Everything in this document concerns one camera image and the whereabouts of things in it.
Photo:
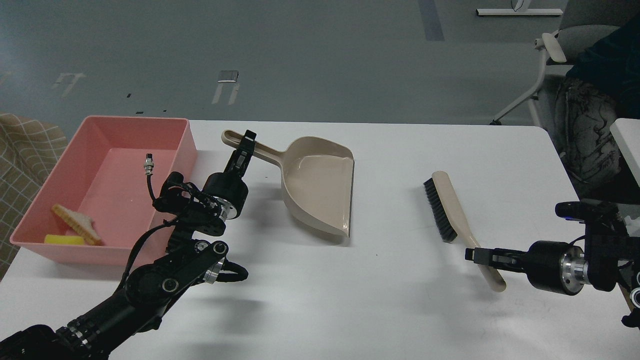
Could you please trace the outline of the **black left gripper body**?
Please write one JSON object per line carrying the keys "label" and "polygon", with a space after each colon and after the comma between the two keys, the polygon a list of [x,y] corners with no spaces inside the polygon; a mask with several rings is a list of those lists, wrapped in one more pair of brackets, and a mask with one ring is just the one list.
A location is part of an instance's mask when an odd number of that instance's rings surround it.
{"label": "black left gripper body", "polygon": [[236,172],[217,172],[208,176],[202,192],[214,198],[222,199],[229,212],[227,219],[235,219],[242,214],[244,204],[249,195],[249,187],[242,176]]}

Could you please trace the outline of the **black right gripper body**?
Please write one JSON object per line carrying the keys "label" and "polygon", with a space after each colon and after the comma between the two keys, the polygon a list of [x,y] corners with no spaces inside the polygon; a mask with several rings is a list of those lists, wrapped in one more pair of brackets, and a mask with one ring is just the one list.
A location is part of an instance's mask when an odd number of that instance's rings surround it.
{"label": "black right gripper body", "polygon": [[538,290],[576,296],[588,278],[589,264],[580,246],[555,241],[537,241],[525,255],[525,274]]}

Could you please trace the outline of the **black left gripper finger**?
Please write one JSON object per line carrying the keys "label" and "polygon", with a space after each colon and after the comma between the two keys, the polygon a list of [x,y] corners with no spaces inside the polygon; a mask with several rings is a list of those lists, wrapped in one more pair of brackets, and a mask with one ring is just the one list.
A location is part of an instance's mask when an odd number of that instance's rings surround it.
{"label": "black left gripper finger", "polygon": [[238,177],[243,177],[246,174],[246,170],[239,170],[239,146],[231,153],[224,173],[233,174]]}
{"label": "black left gripper finger", "polygon": [[253,157],[256,146],[256,133],[246,130],[238,145],[238,170],[246,171]]}

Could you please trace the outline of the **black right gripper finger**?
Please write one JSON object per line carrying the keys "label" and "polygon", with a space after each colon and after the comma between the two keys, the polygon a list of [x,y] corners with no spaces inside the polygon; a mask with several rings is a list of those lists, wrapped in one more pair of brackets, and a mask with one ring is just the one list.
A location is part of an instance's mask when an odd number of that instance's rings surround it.
{"label": "black right gripper finger", "polygon": [[477,265],[484,265],[499,271],[508,271],[516,273],[525,273],[525,266],[521,262],[521,258],[513,256],[491,256],[487,259],[467,257],[468,261],[472,261]]}
{"label": "black right gripper finger", "polygon": [[492,256],[512,256],[522,259],[526,255],[526,251],[505,249],[505,248],[466,248],[464,253],[464,259],[468,261],[467,257],[471,256],[475,259],[487,259]]}

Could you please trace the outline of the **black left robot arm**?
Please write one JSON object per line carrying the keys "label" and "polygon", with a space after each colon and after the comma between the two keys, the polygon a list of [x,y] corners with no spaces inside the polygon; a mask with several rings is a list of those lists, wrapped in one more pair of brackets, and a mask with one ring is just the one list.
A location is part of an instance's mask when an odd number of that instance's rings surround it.
{"label": "black left robot arm", "polygon": [[228,259],[228,244],[194,239],[194,233],[221,236],[226,220],[240,215],[249,194],[243,176],[255,149],[256,133],[247,130],[224,171],[211,174],[202,188],[171,172],[152,205],[174,218],[135,242],[112,296],[58,330],[34,325],[14,333],[2,340],[1,358],[107,360],[128,338],[157,330],[190,287],[246,280],[247,269]]}

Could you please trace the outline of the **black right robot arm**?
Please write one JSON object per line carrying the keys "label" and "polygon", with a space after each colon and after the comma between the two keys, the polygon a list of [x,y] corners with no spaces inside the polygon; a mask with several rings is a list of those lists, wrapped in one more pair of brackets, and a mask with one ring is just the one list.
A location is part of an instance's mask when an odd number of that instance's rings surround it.
{"label": "black right robot arm", "polygon": [[491,270],[523,273],[538,290],[576,296],[585,285],[625,292],[630,313],[621,323],[639,327],[639,238],[631,236],[615,203],[560,202],[555,214],[584,225],[572,242],[539,240],[527,251],[471,247],[465,259]]}

